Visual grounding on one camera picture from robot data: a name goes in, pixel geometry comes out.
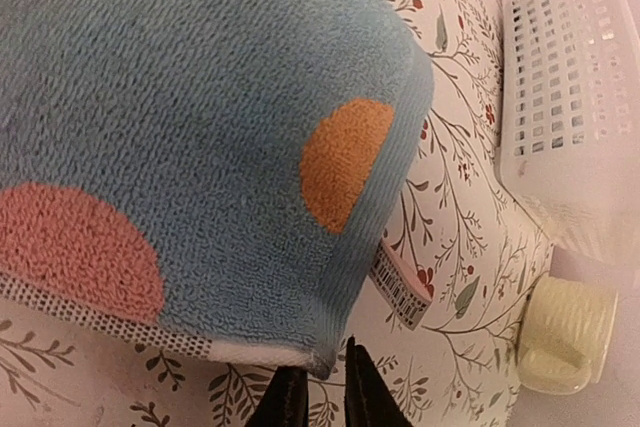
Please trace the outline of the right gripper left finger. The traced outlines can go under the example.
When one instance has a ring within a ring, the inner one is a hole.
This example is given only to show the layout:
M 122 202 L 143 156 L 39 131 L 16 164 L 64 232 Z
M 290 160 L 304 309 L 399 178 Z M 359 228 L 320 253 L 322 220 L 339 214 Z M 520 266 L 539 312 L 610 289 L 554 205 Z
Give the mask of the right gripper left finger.
M 249 419 L 249 427 L 305 425 L 306 371 L 297 367 L 279 367 Z

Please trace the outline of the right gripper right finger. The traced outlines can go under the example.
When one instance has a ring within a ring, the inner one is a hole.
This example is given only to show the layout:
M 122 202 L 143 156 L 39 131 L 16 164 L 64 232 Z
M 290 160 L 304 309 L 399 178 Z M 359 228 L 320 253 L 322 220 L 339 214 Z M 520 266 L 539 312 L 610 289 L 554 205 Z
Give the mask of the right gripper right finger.
M 344 407 L 347 426 L 412 427 L 368 351 L 354 336 L 346 346 Z

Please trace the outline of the blue cartoon towel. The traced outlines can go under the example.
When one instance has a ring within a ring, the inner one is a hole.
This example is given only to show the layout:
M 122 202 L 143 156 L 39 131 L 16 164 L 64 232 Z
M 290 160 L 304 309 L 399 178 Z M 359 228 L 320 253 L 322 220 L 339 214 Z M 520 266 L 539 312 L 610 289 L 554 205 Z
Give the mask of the blue cartoon towel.
M 432 93 L 386 0 L 1 0 L 1 273 L 326 378 Z

